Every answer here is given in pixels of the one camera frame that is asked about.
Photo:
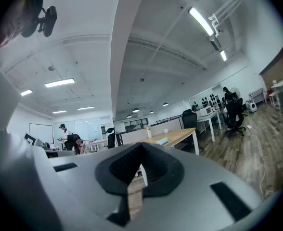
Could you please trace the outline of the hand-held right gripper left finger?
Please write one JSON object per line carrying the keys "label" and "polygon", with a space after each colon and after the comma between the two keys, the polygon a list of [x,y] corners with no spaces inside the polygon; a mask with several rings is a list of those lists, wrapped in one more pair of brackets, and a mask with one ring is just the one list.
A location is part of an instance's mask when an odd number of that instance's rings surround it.
{"label": "hand-held right gripper left finger", "polygon": [[87,155],[49,159],[33,149],[38,231],[140,231],[142,217],[130,218],[128,184],[142,158],[139,143]]}

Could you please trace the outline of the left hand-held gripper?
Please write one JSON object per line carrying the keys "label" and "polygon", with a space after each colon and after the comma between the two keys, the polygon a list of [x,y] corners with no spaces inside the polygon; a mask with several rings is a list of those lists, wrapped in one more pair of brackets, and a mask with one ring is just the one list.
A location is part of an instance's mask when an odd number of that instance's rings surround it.
{"label": "left hand-held gripper", "polygon": [[34,137],[29,133],[25,133],[24,139],[31,145],[31,146],[38,146],[42,147],[44,150],[50,150],[50,145],[46,142],[41,141],[40,139]]}

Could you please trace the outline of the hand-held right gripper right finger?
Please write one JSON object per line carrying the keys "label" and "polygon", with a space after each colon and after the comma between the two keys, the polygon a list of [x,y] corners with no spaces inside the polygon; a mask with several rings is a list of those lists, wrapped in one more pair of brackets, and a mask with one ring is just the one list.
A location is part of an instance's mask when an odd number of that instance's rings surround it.
{"label": "hand-held right gripper right finger", "polygon": [[242,179],[203,156],[150,148],[178,159],[184,176],[170,194],[143,199],[132,231],[250,231],[258,225],[261,197]]}

